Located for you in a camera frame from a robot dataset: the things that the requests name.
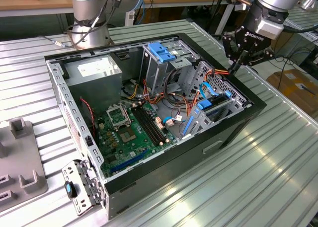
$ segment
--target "aluminum extrusion table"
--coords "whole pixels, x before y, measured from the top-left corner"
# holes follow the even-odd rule
[[[304,11],[300,7],[295,7],[289,11],[285,24],[297,29],[311,28],[318,24],[318,12],[308,12]],[[315,45],[318,45],[318,32],[305,32],[299,33],[299,35],[303,36],[310,42],[314,42]]]
[[[110,29],[115,43],[180,32],[228,66],[222,46],[186,20]],[[14,117],[33,123],[49,185],[43,195],[0,213],[3,226],[305,226],[318,211],[318,124],[241,68],[238,79],[267,107],[228,147],[110,222],[101,207],[78,217],[60,170],[79,154],[43,59],[67,50],[41,38],[0,42],[0,125]]]

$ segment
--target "red cable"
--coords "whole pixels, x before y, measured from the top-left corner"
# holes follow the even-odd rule
[[[81,101],[83,101],[86,106],[88,107],[89,109],[89,112],[90,112],[90,115],[91,115],[91,119],[92,119],[92,123],[93,123],[93,137],[95,138],[95,124],[94,124],[94,116],[93,116],[93,111],[92,109],[90,108],[90,105],[87,103],[86,100],[84,100],[83,98],[79,98]]]

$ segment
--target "cardboard box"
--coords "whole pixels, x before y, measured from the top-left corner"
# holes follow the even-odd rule
[[[280,74],[281,72],[276,72],[267,78],[267,81],[275,88],[278,87]],[[297,69],[284,71],[279,91],[311,117],[318,116],[318,86],[301,71]]]

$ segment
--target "green motherboard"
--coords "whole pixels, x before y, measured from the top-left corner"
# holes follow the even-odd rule
[[[114,129],[113,123],[123,120],[120,110],[98,118],[98,147],[104,157],[101,170],[105,176],[144,160],[147,157],[173,146],[174,136],[165,127],[158,127],[157,114],[149,103],[137,108],[123,108],[127,112],[131,124]]]

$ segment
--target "blue cable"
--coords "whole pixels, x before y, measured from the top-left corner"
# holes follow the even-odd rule
[[[163,122],[163,123],[166,123],[169,119],[176,120],[176,121],[180,121],[180,122],[185,122],[185,120],[177,120],[177,119],[172,118],[172,117],[170,117],[170,116],[165,117],[162,122]]]
[[[199,91],[200,91],[200,94],[202,95],[203,98],[206,99],[205,94],[204,94],[204,92],[203,92],[203,90],[202,90],[202,86],[203,86],[203,85],[205,85],[205,86],[208,88],[208,91],[210,92],[211,95],[214,95],[214,96],[218,96],[218,95],[219,95],[218,93],[216,93],[216,92],[212,89],[212,87],[210,86],[209,83],[203,82],[203,83],[201,83],[200,86],[199,86]]]
[[[141,21],[144,19],[144,16],[145,16],[145,3],[144,1],[142,2],[142,5],[143,5],[143,16],[141,17],[140,21],[137,23],[137,25],[139,25],[141,23]]]
[[[165,123],[165,122],[167,122],[169,119],[172,119],[172,117],[170,117],[170,116],[165,117],[162,122]]]

